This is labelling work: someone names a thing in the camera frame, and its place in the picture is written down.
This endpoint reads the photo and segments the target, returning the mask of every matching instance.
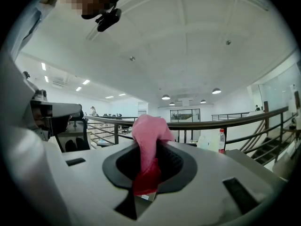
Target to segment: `railing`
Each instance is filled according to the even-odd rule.
[[[97,118],[106,118],[106,119],[116,119],[116,120],[122,120],[122,119],[133,119],[133,121],[135,121],[138,117],[128,117],[128,116],[122,116],[122,117],[118,117],[118,116],[94,116]]]
[[[278,139],[278,141],[279,141],[279,146],[277,146],[277,148],[274,149],[276,151],[277,157],[278,157],[279,150],[277,150],[277,149],[279,149],[280,146],[284,143],[282,141],[282,136],[283,136],[283,133],[284,133],[283,132],[283,124],[288,122],[289,120],[291,120],[293,117],[296,116],[296,114],[295,114],[291,118],[284,121],[283,120],[283,113],[285,113],[287,111],[288,111],[288,107],[284,107],[284,108],[280,108],[280,109],[277,109],[277,110],[274,110],[274,111],[271,111],[271,112],[262,113],[262,114],[258,114],[258,115],[254,115],[254,116],[241,117],[241,118],[232,119],[232,120],[206,121],[206,122],[176,122],[176,123],[168,123],[167,125],[170,128],[170,130],[178,130],[178,131],[183,130],[184,131],[184,136],[185,136],[184,143],[186,143],[186,133],[187,133],[188,130],[193,132],[194,130],[208,130],[208,129],[223,128],[224,131],[225,131],[225,135],[227,137],[227,128],[229,128],[229,127],[241,126],[241,125],[246,125],[246,124],[249,124],[249,123],[254,123],[254,122],[257,122],[257,121],[261,121],[261,124],[259,125],[257,130],[252,135],[249,135],[247,137],[237,138],[237,139],[234,139],[234,140],[226,140],[224,149],[226,149],[226,146],[228,146],[228,148],[230,149],[230,144],[248,140],[246,145],[241,148],[241,150],[244,149],[244,153],[247,154],[247,153],[252,152],[254,150],[257,150],[257,149],[259,149],[259,148],[261,148],[265,145],[265,144],[262,144],[262,145],[260,145],[256,148],[253,148],[254,145],[256,144],[256,142],[258,141],[259,136],[261,136],[261,135],[263,135],[263,134],[265,134],[265,133],[267,133],[267,132],[269,132],[269,131],[271,131],[275,128],[280,127],[280,135],[277,138],[272,139],[272,140]],[[274,116],[277,116],[277,115],[281,116],[281,122],[276,126],[273,126],[271,128],[268,128],[268,129],[264,129],[265,128],[265,121],[268,118],[271,118],[271,117],[274,117]],[[109,133],[111,135],[111,137],[114,136],[114,142],[111,142],[111,141],[109,141],[109,140],[107,140],[107,139],[105,139],[101,136],[98,136],[95,133],[92,133],[92,135],[96,136],[99,139],[102,139],[102,140],[108,142],[111,145],[118,144],[119,143],[119,137],[123,137],[123,138],[127,138],[127,139],[133,139],[132,137],[125,136],[122,133],[119,133],[119,131],[124,130],[125,128],[127,128],[127,129],[131,128],[134,124],[134,121],[108,119],[107,117],[94,117],[94,116],[85,116],[85,117],[87,119],[90,119],[90,120],[99,121],[101,123],[114,125],[114,126],[110,127],[110,128],[114,128],[114,131],[107,131],[107,130],[104,130],[105,128],[102,128],[102,129],[97,128],[97,127],[91,126],[91,124],[88,123],[88,126],[91,126],[92,128],[98,129],[102,132]]]
[[[212,121],[222,121],[222,120],[230,120],[230,119],[242,118],[242,117],[247,116],[249,113],[250,112],[212,115]]]

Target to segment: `white wall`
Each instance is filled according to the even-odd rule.
[[[147,102],[138,102],[138,111],[146,111],[146,114],[149,112],[149,104]]]
[[[148,115],[157,117],[159,116],[159,112],[158,112],[158,106],[155,104],[148,104]]]
[[[141,100],[129,98],[125,100],[114,101],[110,103],[109,113],[122,114],[122,116],[136,117],[138,116],[138,103]]]
[[[255,111],[246,87],[240,88],[214,103],[213,114],[231,114]]]
[[[159,108],[158,109],[158,116],[165,119],[167,123],[170,122],[170,109],[166,108]]]
[[[91,113],[91,107],[94,106],[96,112],[99,115],[108,113],[110,103],[98,101],[88,97],[79,96],[76,92],[70,92],[62,89],[57,89],[52,87],[50,84],[42,81],[31,81],[39,89],[44,89],[47,92],[47,99],[49,102],[56,103],[72,103],[72,104],[81,104],[83,112],[86,112],[87,115]]]

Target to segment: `window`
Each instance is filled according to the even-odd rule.
[[[200,122],[200,109],[170,110],[170,122]]]

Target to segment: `recessed light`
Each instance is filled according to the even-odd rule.
[[[219,88],[215,88],[213,91],[212,91],[212,94],[219,94],[221,93],[221,90]]]
[[[42,64],[42,70],[46,71],[46,65],[44,63],[41,63],[41,64]]]
[[[84,82],[83,82],[83,85],[86,85],[86,84],[88,84],[90,81],[89,80],[85,80]]]
[[[162,96],[162,100],[169,100],[170,99],[170,96],[169,95],[164,95]]]

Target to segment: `bottle label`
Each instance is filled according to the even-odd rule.
[[[218,152],[219,153],[224,153],[224,146],[225,146],[224,143],[219,143],[219,147],[218,147]]]

